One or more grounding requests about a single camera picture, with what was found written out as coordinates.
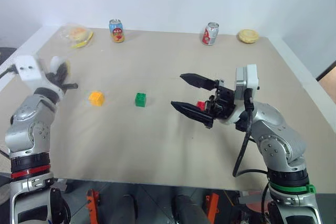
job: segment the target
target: green block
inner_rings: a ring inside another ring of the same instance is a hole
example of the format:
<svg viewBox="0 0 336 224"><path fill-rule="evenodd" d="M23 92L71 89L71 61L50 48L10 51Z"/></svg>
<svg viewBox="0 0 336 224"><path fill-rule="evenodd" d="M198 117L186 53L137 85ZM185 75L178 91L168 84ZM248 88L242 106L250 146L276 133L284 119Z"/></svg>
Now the green block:
<svg viewBox="0 0 336 224"><path fill-rule="evenodd" d="M146 105L146 94L136 93L135 105L138 107L145 107Z"/></svg>

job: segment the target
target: beige table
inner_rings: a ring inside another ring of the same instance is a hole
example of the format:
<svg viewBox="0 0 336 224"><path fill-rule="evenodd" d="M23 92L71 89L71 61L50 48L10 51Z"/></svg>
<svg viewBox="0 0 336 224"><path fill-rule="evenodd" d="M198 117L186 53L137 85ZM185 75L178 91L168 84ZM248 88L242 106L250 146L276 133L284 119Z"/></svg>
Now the beige table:
<svg viewBox="0 0 336 224"><path fill-rule="evenodd" d="M71 51L54 35L38 55L46 64L52 56L67 57L70 80L79 84L59 104L51 129L56 177L263 188L265 175L232 177L242 132L217 121L208 130L170 105L196 103L211 95L189 86L179 78L181 73L223 78L233 89L236 67L256 63L260 90L255 99L278 108L308 142L308 173L318 192L336 192L335 133L267 38L246 45L235 36L218 36L209 47L196 34L128 31L126 41L115 44L107 29L94 29L92 41L82 49ZM93 90L105 94L102 107L88 103ZM147 94L145 108L134 105L137 92ZM29 94L18 77L0 92L0 135L5 135L11 114ZM9 162L0 158L1 172L9 172ZM266 169L254 144L249 144L241 168Z"/></svg>

